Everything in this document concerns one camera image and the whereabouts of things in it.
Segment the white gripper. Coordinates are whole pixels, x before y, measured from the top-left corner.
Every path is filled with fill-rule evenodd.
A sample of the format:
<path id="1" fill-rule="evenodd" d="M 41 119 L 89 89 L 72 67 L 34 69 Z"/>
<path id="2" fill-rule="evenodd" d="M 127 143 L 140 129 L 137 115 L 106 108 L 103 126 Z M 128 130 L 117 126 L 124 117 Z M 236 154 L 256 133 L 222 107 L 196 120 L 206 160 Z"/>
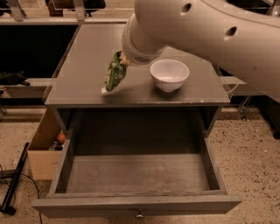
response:
<path id="1" fill-rule="evenodd" d="M 148 65 L 157 59 L 165 45 L 150 37 L 132 14 L 122 34 L 121 63 L 126 66 Z"/>

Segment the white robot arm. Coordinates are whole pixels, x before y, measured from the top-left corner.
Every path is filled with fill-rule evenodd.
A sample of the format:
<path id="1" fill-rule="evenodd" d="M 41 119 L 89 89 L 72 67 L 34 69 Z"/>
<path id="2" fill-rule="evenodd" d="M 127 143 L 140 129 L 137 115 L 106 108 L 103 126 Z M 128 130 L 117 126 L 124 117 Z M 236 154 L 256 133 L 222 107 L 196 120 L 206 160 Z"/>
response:
<path id="1" fill-rule="evenodd" d="M 280 18 L 223 0 L 135 0 L 122 50 L 145 65 L 167 47 L 190 53 L 280 102 Z"/>

